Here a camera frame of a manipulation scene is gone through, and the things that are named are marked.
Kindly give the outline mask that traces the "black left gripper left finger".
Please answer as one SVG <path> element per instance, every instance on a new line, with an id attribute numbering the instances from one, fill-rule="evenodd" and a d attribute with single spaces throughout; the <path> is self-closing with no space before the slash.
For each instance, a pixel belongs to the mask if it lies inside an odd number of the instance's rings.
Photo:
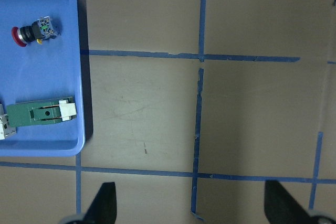
<path id="1" fill-rule="evenodd" d="M 103 183 L 87 210 L 84 223 L 115 223 L 117 195 L 115 182 Z"/>

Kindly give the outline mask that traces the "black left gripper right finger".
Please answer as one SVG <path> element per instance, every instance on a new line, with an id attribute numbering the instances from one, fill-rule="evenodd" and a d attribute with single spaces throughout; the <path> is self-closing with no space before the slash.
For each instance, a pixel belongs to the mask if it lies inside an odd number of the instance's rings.
<path id="1" fill-rule="evenodd" d="M 309 214 L 277 180 L 265 181 L 264 213 L 269 223 L 314 223 Z"/>

